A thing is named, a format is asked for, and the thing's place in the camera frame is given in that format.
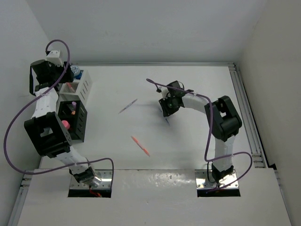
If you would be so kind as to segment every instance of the red pen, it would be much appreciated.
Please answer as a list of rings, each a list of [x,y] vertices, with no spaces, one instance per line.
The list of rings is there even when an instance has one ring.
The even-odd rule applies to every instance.
[[[133,137],[133,136],[131,136],[131,138],[133,139],[133,141],[135,141],[135,143],[136,144],[138,144],[138,146],[150,157],[150,154],[149,154],[149,152],[139,143],[139,141],[135,138],[135,137]]]

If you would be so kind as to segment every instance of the wall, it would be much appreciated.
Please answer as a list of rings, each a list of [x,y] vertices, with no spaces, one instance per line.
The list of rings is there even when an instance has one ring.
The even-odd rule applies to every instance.
[[[1,1],[0,30],[0,137],[3,141],[10,120],[32,99],[28,91],[29,65],[45,57],[44,48],[48,39],[25,0]],[[31,106],[20,116],[8,138],[9,156],[21,169],[37,167],[40,159],[23,126],[33,111],[34,106]],[[9,167],[3,151],[0,153],[0,172],[0,226],[4,226],[7,225],[22,175]]]
[[[301,225],[301,2],[271,0],[241,59],[264,148],[276,163],[293,225]]]
[[[73,62],[233,62],[266,0],[27,2]]]

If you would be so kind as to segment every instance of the black basket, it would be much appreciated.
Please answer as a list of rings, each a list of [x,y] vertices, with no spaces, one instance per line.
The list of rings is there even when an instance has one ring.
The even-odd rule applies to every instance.
[[[66,120],[70,124],[68,132],[72,140],[85,140],[87,111],[80,100],[77,101],[62,101],[58,110],[58,117],[61,120]]]

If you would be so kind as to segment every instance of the gray wall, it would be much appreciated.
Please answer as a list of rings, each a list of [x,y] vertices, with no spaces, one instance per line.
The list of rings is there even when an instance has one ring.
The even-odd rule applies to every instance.
[[[275,162],[294,226],[301,225],[301,2],[271,0],[241,72],[264,148]]]
[[[73,62],[237,61],[266,0],[27,0]]]
[[[25,0],[2,0],[0,6],[0,138],[13,116],[30,100],[29,65],[45,57],[48,39]],[[8,137],[8,154],[20,169],[34,169],[40,157],[28,138],[23,123],[30,119],[34,105],[12,127]],[[0,152],[0,226],[7,221],[19,191],[23,175],[7,164]]]

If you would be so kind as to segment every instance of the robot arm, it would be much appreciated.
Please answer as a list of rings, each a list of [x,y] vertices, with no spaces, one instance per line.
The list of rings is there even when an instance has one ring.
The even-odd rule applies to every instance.
[[[174,81],[167,86],[181,88],[178,81]],[[164,117],[168,117],[179,110],[180,107],[192,108],[206,114],[207,119],[210,119],[209,104],[206,100],[192,94],[173,90],[170,88],[161,88],[158,90],[161,93],[162,99],[159,103],[163,110]],[[215,158],[233,153],[233,143],[235,135],[242,126],[242,121],[231,101],[227,96],[219,98],[212,103],[213,106],[213,131],[215,137]],[[213,161],[212,176],[215,181],[219,181],[226,175],[233,172],[232,158],[222,158]]]
[[[47,94],[43,94],[56,81],[63,70],[60,52],[51,51],[47,55],[46,61],[36,61],[31,64],[31,68],[34,69],[39,81],[39,85],[35,87],[35,95],[42,95],[37,100],[32,118],[24,122],[24,127],[33,145],[40,156],[55,158],[64,165],[74,163],[69,167],[69,172],[77,182],[97,187],[101,183],[101,179],[95,175],[90,164],[76,164],[87,162],[87,159],[72,147],[71,136],[56,114],[58,88],[52,88]],[[68,68],[61,81],[62,83],[73,81],[73,73],[70,68]]]

